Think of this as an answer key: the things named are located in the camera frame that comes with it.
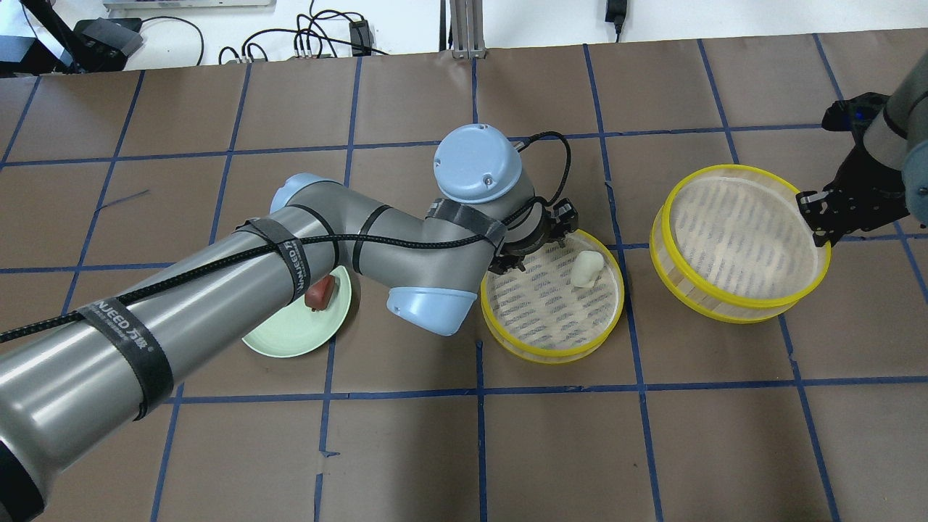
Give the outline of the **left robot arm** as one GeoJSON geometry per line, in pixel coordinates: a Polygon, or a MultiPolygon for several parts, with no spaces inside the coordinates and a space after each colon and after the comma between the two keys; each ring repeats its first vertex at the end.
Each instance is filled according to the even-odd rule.
{"type": "Polygon", "coordinates": [[[172,396],[232,341],[343,267],[388,291],[388,310],[438,335],[453,335],[487,272],[576,230],[561,199],[569,173],[544,199],[521,152],[562,133],[515,144],[471,123],[443,138],[432,160],[441,197],[418,218],[312,174],[289,178],[266,217],[125,293],[4,331],[38,339],[2,357],[1,494],[4,521],[30,521],[57,476],[126,423],[172,396]]]}

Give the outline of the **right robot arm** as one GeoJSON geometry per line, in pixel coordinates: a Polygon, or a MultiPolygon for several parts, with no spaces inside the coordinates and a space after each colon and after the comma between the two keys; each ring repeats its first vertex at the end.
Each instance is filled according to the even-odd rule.
{"type": "Polygon", "coordinates": [[[892,95],[836,100],[821,127],[854,146],[822,191],[796,195],[815,247],[904,217],[927,224],[927,65],[922,56],[892,95]]]}

